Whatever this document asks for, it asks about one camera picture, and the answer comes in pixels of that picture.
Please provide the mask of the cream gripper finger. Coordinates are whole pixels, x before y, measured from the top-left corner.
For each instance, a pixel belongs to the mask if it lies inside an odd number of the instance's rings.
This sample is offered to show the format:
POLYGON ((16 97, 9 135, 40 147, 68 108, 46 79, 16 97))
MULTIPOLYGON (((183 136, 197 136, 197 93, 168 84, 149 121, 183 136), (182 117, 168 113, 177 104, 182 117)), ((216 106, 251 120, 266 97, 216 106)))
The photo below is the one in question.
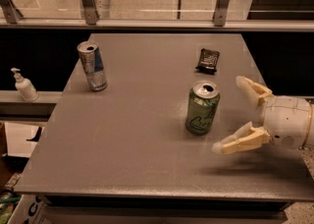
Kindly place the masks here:
POLYGON ((261 106, 266 98, 274 96, 273 92, 266 86, 256 83, 245 76, 237 76, 235 83, 246 95, 253 107, 261 106))
POLYGON ((218 154, 232 154, 260 148, 270 141, 271 136, 263 127, 255 128, 251 122, 248 122, 232 135, 215 142, 212 151, 218 154))

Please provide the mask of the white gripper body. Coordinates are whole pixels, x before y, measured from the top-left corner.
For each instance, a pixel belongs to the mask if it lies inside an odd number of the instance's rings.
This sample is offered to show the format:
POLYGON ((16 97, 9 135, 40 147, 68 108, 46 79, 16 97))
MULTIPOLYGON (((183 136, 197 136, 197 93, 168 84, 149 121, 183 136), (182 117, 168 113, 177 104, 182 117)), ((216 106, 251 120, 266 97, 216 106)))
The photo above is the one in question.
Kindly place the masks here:
POLYGON ((290 96, 269 98, 262 106, 261 124, 273 145, 304 149, 311 144, 311 103, 290 96))

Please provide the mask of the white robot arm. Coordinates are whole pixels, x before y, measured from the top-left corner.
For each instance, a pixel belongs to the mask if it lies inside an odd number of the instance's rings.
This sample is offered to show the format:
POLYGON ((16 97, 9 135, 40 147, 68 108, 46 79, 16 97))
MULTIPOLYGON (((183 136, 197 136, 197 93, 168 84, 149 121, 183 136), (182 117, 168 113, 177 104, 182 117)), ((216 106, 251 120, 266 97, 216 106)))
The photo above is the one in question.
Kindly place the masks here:
POLYGON ((266 86, 237 76, 236 85, 253 108, 260 110, 257 127, 248 122, 232 135, 217 141, 212 151, 232 154, 272 144, 294 149, 314 145, 314 104, 305 98, 274 95, 266 86))

